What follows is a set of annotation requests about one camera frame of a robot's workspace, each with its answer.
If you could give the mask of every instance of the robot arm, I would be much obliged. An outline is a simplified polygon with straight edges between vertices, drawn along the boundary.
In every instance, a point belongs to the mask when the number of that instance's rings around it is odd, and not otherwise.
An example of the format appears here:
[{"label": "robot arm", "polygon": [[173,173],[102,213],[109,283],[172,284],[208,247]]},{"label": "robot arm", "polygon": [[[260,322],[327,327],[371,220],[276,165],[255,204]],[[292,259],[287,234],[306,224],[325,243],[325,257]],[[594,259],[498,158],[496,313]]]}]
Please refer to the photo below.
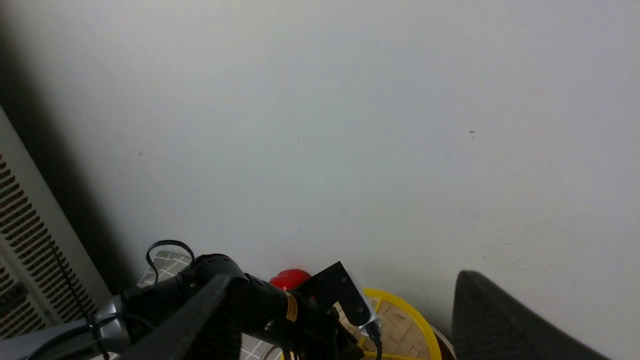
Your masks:
[{"label": "robot arm", "polygon": [[[102,346],[122,359],[199,358],[197,353],[236,360],[245,333],[304,359],[358,360],[364,354],[339,322],[336,302],[353,325],[374,339],[380,333],[375,311],[339,262],[298,290],[284,291],[243,273],[228,256],[210,254],[171,279],[115,296],[96,321]],[[100,354],[95,347],[85,330],[47,343],[28,359],[86,359]]]}]

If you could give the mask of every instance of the red object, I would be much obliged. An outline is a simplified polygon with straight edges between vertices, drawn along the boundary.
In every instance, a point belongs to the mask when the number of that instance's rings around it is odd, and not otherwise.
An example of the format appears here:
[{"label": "red object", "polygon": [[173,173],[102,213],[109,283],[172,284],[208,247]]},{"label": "red object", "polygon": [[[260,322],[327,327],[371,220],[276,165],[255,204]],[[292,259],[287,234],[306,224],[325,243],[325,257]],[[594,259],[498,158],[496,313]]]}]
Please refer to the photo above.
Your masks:
[{"label": "red object", "polygon": [[281,271],[278,275],[274,276],[269,280],[269,282],[284,291],[287,290],[295,290],[305,282],[308,278],[310,278],[306,271],[300,269],[289,269]]}]

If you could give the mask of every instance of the white wall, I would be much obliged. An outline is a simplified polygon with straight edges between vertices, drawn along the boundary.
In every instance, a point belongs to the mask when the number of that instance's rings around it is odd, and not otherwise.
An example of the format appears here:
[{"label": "white wall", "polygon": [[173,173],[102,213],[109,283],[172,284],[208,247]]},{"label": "white wall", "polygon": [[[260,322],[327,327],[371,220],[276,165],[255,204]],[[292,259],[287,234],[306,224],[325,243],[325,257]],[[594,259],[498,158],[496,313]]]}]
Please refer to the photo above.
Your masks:
[{"label": "white wall", "polygon": [[342,260],[449,326],[482,271],[640,352],[637,1],[5,1],[131,262]]}]

